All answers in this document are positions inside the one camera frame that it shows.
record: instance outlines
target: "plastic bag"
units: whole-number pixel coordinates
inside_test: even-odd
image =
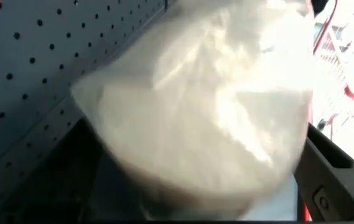
[[[306,0],[178,0],[72,95],[151,199],[238,218],[300,158],[312,29]]]

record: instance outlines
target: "pegboard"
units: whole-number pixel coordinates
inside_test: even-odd
[[[0,1],[0,206],[81,118],[70,85],[127,47],[165,2]]]

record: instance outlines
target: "bag of flour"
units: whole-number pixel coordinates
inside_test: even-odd
[[[307,0],[178,0],[72,95],[167,218],[236,219],[300,158],[312,28]]]

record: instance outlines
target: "wire basket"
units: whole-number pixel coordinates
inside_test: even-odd
[[[330,139],[337,131],[333,126],[333,121],[337,116],[344,116],[345,120],[354,118],[354,93],[351,91],[346,78],[346,65],[349,60],[354,60],[354,51],[342,52],[337,44],[334,31],[330,29],[330,21],[333,18],[335,8],[329,19],[325,22],[314,45],[314,55],[318,60],[322,76],[327,77],[326,87],[322,96],[325,97],[323,105],[324,111],[320,115],[317,123],[319,130],[323,130],[330,125]]]

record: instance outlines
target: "shopping cart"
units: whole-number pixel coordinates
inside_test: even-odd
[[[354,93],[350,89],[345,73],[349,56],[344,55],[337,44],[334,31],[330,28],[337,2],[335,0],[335,7],[314,44],[314,55],[322,69],[322,75],[328,76],[325,109],[320,115],[321,119],[317,123],[317,128],[323,131],[326,126],[330,126],[329,138],[331,140],[336,132],[333,122],[337,116],[344,116],[340,127],[350,118],[354,118]]]

